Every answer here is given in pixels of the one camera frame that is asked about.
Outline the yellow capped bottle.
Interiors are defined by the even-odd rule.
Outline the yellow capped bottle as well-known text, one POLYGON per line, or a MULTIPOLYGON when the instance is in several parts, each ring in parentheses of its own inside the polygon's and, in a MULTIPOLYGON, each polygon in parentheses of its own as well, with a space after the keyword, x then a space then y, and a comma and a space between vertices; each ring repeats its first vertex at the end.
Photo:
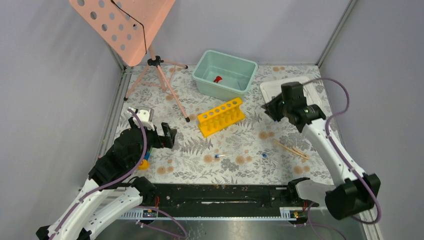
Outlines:
POLYGON ((149 162, 146 159, 143 159, 141 163, 138 165, 138 170, 147 170, 150 167, 149 162))

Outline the yellow test tube rack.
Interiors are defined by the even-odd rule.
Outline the yellow test tube rack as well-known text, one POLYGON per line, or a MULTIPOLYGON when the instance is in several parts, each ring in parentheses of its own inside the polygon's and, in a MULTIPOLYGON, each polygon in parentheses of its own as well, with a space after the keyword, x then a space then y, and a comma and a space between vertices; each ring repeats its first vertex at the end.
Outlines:
POLYGON ((215 134, 243 119, 245 114, 241 111, 240 106, 243 101, 240 97, 236 97, 226 103, 223 103, 213 109, 210 109, 197 116, 198 128, 204 138, 215 134))

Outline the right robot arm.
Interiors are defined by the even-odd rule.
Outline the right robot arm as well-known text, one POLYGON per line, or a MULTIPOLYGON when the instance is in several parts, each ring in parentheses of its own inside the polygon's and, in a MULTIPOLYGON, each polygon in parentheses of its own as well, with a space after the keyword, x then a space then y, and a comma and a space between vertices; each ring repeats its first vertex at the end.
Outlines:
POLYGON ((311 201, 326 207, 337 220, 354 218, 373 208, 381 212, 377 201, 380 179, 375 173, 367 174, 333 136, 331 118, 317 104, 307 103, 304 84, 296 81, 283 83, 281 93, 262 108, 275 122, 287 118, 307 138, 333 181, 333 184, 323 184, 306 177, 290 181, 286 198, 291 205, 311 201))

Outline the white wash bottle red cap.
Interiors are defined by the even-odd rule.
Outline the white wash bottle red cap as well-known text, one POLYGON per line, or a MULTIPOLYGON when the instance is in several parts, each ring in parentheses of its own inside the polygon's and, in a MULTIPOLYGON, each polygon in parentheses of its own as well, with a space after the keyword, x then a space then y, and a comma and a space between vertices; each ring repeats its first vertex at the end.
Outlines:
POLYGON ((222 78, 221 76, 217 76, 213 82, 220 85, 227 85, 229 83, 227 78, 222 78))

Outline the mint green plastic bin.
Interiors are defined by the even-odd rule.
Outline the mint green plastic bin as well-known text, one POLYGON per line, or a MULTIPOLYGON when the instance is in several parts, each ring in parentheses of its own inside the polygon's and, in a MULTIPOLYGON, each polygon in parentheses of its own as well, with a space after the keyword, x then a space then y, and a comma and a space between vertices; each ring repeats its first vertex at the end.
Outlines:
POLYGON ((191 76, 201 94, 228 102, 235 98, 243 99, 245 97, 257 70, 258 64, 252 60, 207 50, 203 53, 191 76), (217 76, 227 78, 228 84, 214 83, 213 80, 217 76))

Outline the pink perforated music stand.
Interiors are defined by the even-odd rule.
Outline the pink perforated music stand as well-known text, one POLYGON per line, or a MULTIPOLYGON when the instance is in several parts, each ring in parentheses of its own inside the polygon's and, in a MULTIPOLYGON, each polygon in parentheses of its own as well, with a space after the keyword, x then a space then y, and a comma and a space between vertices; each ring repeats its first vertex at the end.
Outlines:
POLYGON ((166 77, 162 63, 187 69, 188 66, 155 54, 152 42, 172 9, 173 0, 71 0, 73 9, 103 38, 129 67, 142 62, 149 54, 147 66, 127 91, 127 101, 149 68, 155 68, 158 87, 172 96, 184 119, 190 118, 166 77))

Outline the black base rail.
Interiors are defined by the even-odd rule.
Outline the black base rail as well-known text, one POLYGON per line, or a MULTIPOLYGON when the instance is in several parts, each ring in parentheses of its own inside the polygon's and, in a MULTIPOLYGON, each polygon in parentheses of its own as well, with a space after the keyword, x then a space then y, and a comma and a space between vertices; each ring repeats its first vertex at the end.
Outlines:
POLYGON ((286 185, 158 183, 141 203, 177 218, 271 218, 307 203, 286 185))

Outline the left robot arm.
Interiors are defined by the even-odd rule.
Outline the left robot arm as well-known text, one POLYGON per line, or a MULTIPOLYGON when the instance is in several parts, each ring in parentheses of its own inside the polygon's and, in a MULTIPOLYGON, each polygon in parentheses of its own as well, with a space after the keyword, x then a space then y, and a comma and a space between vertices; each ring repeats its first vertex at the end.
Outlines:
POLYGON ((66 212, 54 223, 36 231, 40 240, 94 240, 128 210, 155 200, 155 187, 145 177, 136 177, 130 186, 100 211, 98 206, 127 179, 152 148, 171 149, 176 129, 163 122, 164 134, 155 127, 138 126, 129 119, 130 128, 121 132, 111 148, 88 173, 84 186, 66 212))

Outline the white plastic bin lid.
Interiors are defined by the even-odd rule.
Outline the white plastic bin lid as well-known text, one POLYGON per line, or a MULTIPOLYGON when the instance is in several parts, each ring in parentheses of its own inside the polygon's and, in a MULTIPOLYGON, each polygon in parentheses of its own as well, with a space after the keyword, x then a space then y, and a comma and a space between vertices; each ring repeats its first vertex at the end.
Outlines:
MULTIPOLYGON (((282 84, 291 83, 291 82, 299 82, 301 84, 304 84, 308 82, 309 80, 310 79, 304 75, 297 76, 297 77, 289 77, 284 79, 262 82, 259 85, 259 88, 262 93, 264 102, 268 103, 282 93, 282 90, 281 90, 282 84)), ((306 97, 306 101, 308 105, 316 104, 320 107, 321 110, 324 110, 324 105, 321 101, 319 93, 317 92, 317 90, 311 83, 303 87, 303 93, 306 97)))

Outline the floral patterned table mat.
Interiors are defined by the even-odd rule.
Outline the floral patterned table mat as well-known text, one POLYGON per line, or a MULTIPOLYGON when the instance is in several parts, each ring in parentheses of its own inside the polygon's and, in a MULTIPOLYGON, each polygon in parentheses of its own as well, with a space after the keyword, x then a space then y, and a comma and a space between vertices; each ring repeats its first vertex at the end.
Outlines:
POLYGON ((282 185, 301 177, 323 184, 333 182, 311 143, 287 119, 274 122, 261 108, 261 83, 300 76, 315 79, 321 75, 317 66, 259 66, 240 107, 245 119, 209 137, 201 134, 197 116, 222 101, 199 93, 192 79, 194 66, 184 69, 166 65, 163 70, 190 121, 184 119, 173 97, 157 87, 156 71, 149 69, 143 77, 149 85, 138 85, 124 102, 114 135, 118 137, 129 128, 128 108, 140 107, 152 108, 153 123, 159 127, 166 122, 177 129, 177 134, 174 147, 154 149, 148 160, 149 168, 136 171, 136 175, 154 183, 282 185), (285 150, 273 140, 309 155, 310 159, 285 150), (222 154, 232 155, 215 158, 222 154))

